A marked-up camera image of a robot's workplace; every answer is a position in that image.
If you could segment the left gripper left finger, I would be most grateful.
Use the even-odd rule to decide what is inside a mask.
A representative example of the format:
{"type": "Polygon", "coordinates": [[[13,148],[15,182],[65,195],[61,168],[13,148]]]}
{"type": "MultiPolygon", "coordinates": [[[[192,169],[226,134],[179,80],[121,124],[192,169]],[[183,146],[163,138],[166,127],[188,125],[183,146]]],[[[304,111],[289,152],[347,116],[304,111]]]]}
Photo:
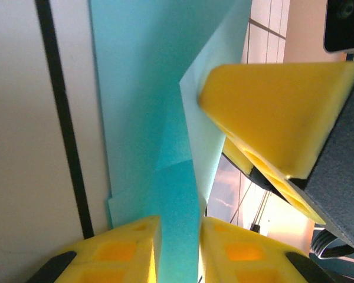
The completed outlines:
{"type": "Polygon", "coordinates": [[[161,219],[141,218],[66,246],[28,282],[157,282],[161,219]]]}

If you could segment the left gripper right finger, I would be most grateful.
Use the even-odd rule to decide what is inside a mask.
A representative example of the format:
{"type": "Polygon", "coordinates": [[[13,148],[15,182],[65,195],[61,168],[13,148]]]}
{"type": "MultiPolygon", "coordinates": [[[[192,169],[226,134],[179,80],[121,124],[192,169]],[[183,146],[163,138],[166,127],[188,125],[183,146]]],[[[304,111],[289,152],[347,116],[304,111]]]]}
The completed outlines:
{"type": "Polygon", "coordinates": [[[204,217],[200,250],[205,282],[333,282],[301,250],[212,217],[204,217]]]}

